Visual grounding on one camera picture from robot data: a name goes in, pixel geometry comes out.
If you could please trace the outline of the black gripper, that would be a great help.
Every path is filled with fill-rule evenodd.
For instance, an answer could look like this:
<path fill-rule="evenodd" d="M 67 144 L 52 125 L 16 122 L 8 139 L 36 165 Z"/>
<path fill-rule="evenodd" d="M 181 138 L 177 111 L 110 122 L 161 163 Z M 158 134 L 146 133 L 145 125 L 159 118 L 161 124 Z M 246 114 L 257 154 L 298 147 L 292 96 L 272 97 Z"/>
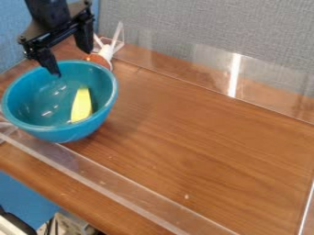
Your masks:
<path fill-rule="evenodd" d="M 94 49 L 92 0 L 24 0 L 32 17 L 31 24 L 18 37 L 27 59 L 36 59 L 52 75 L 62 76 L 51 47 L 75 37 L 84 53 Z"/>

